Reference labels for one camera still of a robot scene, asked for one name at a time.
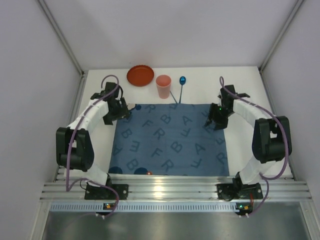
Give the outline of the blue lettered placemat cloth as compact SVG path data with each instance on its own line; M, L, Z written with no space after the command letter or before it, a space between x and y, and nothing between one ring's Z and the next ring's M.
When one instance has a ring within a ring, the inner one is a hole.
M225 177L225 134L206 126L209 104L137 104L115 126L109 173Z

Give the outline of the pink plastic cup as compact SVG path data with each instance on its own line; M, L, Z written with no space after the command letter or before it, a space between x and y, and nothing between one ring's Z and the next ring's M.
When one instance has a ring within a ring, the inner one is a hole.
M171 91L171 78L168 75L162 74L156 78L155 83L159 97L161 99L167 99Z

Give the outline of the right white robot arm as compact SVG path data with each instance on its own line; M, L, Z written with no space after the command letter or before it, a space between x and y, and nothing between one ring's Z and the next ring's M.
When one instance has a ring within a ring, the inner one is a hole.
M275 180L285 172L292 153L290 122L286 116L275 116L267 109L248 100L246 93L236 93L233 85L220 89L220 102L210 105L205 126L224 130L229 117L237 114L253 127L252 158L233 179L239 188L253 185L260 179Z

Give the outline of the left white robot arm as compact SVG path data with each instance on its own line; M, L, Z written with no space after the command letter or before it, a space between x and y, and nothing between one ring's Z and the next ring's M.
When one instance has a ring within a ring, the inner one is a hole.
M92 186L111 184L109 174L95 164L91 134L100 121L106 126L112 126L115 121L128 119L130 115L119 83L107 82L101 92L90 97L87 107L72 123L57 129L56 162L65 168L67 191L75 184L70 183L71 170L83 172L79 179Z

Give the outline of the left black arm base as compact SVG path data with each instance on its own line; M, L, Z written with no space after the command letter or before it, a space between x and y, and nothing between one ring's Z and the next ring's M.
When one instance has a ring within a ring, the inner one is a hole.
M129 194L128 184L113 184L112 188L118 193L119 200L126 200ZM116 195L109 189L87 185L85 200L116 200Z

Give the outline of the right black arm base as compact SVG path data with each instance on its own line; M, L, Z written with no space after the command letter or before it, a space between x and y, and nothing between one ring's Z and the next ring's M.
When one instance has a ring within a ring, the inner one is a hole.
M261 185L256 184L245 184L240 188L236 188L232 183L221 183L217 186L217 194L219 200L230 202L232 200L262 200L263 193Z

